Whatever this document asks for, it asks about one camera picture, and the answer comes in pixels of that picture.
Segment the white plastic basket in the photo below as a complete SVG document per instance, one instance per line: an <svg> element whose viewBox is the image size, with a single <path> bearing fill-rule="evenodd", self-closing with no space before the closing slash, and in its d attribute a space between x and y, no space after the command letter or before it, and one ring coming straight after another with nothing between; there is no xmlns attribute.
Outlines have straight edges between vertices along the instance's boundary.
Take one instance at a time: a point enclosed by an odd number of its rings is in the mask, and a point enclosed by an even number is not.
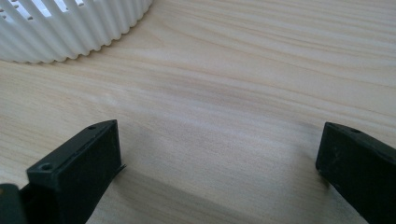
<svg viewBox="0 0 396 224"><path fill-rule="evenodd" d="M129 32L153 0L0 0L0 60L76 59Z"/></svg>

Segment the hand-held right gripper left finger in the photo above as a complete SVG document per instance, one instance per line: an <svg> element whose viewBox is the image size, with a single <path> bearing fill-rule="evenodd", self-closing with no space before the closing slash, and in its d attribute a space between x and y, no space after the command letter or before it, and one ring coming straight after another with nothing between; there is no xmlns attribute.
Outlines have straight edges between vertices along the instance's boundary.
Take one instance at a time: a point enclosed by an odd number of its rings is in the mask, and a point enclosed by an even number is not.
<svg viewBox="0 0 396 224"><path fill-rule="evenodd" d="M114 119L83 129L27 169L21 197L28 223L85 224L123 168Z"/></svg>

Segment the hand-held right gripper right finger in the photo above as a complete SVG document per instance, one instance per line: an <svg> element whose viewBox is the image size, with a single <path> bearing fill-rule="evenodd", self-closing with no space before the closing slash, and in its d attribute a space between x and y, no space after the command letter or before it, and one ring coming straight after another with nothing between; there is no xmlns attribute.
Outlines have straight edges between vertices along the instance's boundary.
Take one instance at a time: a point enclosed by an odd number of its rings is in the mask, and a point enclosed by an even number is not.
<svg viewBox="0 0 396 224"><path fill-rule="evenodd" d="M396 224L395 148L327 122L316 169L369 224Z"/></svg>

